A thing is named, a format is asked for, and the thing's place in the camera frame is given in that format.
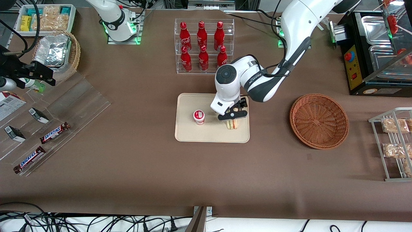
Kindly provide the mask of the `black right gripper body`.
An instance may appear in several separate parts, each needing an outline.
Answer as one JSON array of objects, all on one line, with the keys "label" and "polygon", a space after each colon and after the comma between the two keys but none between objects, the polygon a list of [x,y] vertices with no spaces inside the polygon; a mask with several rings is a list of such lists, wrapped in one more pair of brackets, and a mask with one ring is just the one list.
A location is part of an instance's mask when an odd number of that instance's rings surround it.
[{"label": "black right gripper body", "polygon": [[32,64],[21,62],[16,55],[4,55],[9,52],[4,46],[0,46],[0,88],[24,89],[26,82],[21,78],[29,78]]}]

